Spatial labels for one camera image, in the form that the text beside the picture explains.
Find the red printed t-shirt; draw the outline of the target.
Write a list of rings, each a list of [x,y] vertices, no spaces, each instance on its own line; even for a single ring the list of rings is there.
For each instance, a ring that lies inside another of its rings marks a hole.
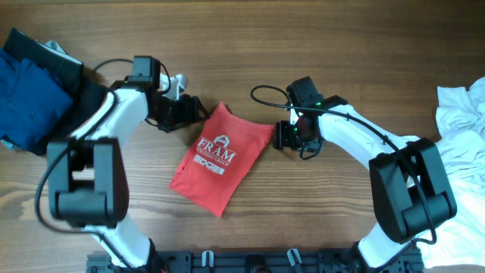
[[[183,157],[168,188],[221,217],[273,134],[273,125],[239,118],[220,103]]]

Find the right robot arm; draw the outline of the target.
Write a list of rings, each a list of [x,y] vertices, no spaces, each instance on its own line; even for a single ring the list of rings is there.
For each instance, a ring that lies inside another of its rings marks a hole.
[[[324,98],[310,77],[282,92],[286,121],[276,124],[274,148],[299,152],[303,160],[333,143],[368,170],[376,225],[334,262],[350,272],[380,272],[417,243],[433,245],[437,228],[454,218],[457,202],[435,143],[397,136],[363,118],[343,98]]]

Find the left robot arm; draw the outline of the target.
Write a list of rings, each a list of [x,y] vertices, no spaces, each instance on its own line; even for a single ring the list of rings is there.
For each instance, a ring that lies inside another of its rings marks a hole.
[[[95,114],[47,147],[48,167],[35,196],[39,222],[59,234],[88,234],[105,253],[88,256],[87,272],[168,272],[168,262],[128,214],[129,187],[121,147],[146,122],[170,133],[208,117],[188,79],[170,76],[151,56],[114,82]]]

